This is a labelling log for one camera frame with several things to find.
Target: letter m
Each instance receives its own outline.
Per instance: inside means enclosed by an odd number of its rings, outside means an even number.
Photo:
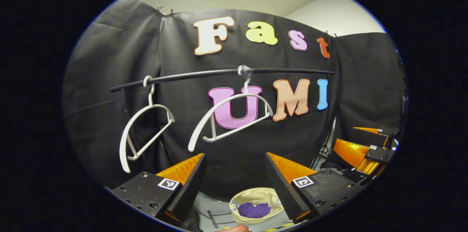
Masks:
[[[276,88],[278,92],[278,105],[273,120],[280,121],[286,118],[286,112],[284,112],[285,107],[290,117],[294,113],[296,113],[296,115],[307,113],[309,111],[309,107],[307,106],[309,85],[309,79],[301,79],[297,84],[296,92],[293,93],[293,89],[288,80],[281,79],[275,81],[273,87]]]

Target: white wall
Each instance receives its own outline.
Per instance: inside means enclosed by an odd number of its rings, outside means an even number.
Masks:
[[[380,22],[354,0],[316,0],[291,12],[286,18],[336,36],[381,32]]]

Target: white plastic hanger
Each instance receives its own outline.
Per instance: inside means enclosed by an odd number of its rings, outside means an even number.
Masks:
[[[147,82],[151,78],[152,77],[149,76],[149,75],[147,77],[145,77],[145,80],[143,81],[143,86],[144,87],[147,86]],[[157,104],[153,105],[153,103],[152,103],[152,94],[153,93],[154,93],[154,84],[151,85],[151,92],[148,95],[149,105],[144,107],[140,111],[138,111],[129,120],[129,122],[127,123],[127,126],[125,126],[124,133],[122,134],[122,138],[120,139],[120,150],[119,150],[120,163],[122,164],[122,168],[124,169],[124,171],[127,172],[127,173],[130,173],[130,168],[128,167],[128,164],[127,164],[127,158],[129,160],[132,160],[132,161],[137,160],[140,157],[140,155],[142,155],[142,153],[145,152],[145,150],[157,139],[157,137],[159,137],[159,135],[161,135],[161,133],[164,132],[164,130],[167,127],[169,127],[169,125],[171,125],[172,122],[175,122],[174,116],[172,115],[171,111],[169,111],[169,109],[167,107],[165,107],[163,105],[157,105]],[[130,136],[128,135],[128,131],[130,130],[130,127],[135,122],[135,120],[139,117],[139,115],[142,115],[145,111],[150,110],[152,108],[163,108],[163,109],[166,110],[167,124],[150,141],[148,141],[148,143],[144,147],[142,147],[142,149],[140,151],[136,152],[135,147],[133,146],[132,140],[130,139]],[[130,149],[133,152],[133,156],[128,156],[127,157],[127,147],[126,147],[127,142],[130,145]]]
[[[239,70],[238,70],[238,74],[241,75],[241,71],[243,68],[248,68],[246,66],[240,66],[239,67]],[[266,100],[261,97],[261,96],[258,96],[258,95],[255,95],[255,94],[249,94],[249,91],[248,91],[248,85],[249,85],[249,82],[250,82],[250,79],[251,79],[251,73],[248,75],[247,77],[247,80],[245,81],[244,83],[244,93],[242,94],[238,94],[238,95],[234,95],[234,96],[231,96],[231,97],[228,97],[226,99],[224,99],[223,101],[219,102],[218,104],[214,105],[205,115],[204,117],[202,118],[202,120],[199,122],[199,124],[197,125],[197,127],[195,127],[195,130],[193,131],[193,134],[192,134],[192,137],[190,137],[190,141],[189,141],[189,151],[190,152],[193,152],[194,149],[195,149],[195,144],[197,143],[197,139],[199,138],[199,135],[205,125],[205,123],[208,121],[208,119],[211,120],[211,131],[212,131],[212,137],[211,138],[208,138],[208,137],[205,137],[203,136],[203,140],[205,140],[206,142],[215,142],[217,140],[220,140],[224,137],[227,137],[229,135],[232,135],[240,130],[243,130],[245,129],[246,127],[250,127],[251,125],[254,125],[255,123],[261,121],[261,120],[264,120],[266,119],[267,117],[269,116],[273,116],[273,111],[271,110],[271,107],[269,106],[268,102],[266,102]],[[233,99],[236,99],[236,98],[240,98],[240,97],[256,97],[256,98],[259,98],[261,99],[263,102],[265,102],[265,116],[264,117],[261,117],[259,118],[258,120],[254,120],[253,122],[250,122],[246,125],[243,125],[237,129],[233,129],[232,131],[229,131],[229,132],[226,132],[224,134],[221,134],[219,136],[216,135],[216,128],[215,128],[215,122],[214,122],[214,111],[219,108],[221,105],[223,105],[224,103],[228,102],[228,101],[231,101]]]

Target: purple cloth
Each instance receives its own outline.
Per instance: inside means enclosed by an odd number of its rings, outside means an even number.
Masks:
[[[249,218],[262,218],[271,211],[271,207],[267,203],[257,204],[255,207],[252,203],[244,203],[239,206],[239,215]]]

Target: hanger hook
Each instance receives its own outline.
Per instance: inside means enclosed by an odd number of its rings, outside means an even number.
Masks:
[[[145,77],[145,79],[143,80],[143,86],[146,87],[147,86],[147,83],[148,83],[148,80],[152,79],[152,77],[150,75],[147,75]],[[151,84],[151,92],[149,93],[148,95],[148,102],[149,102],[149,105],[151,106],[152,105],[152,94],[154,93],[154,84]]]
[[[241,75],[245,79],[244,83],[244,94],[249,93],[248,85],[250,83],[250,79],[252,79],[252,68],[242,65],[237,68],[237,74]]]

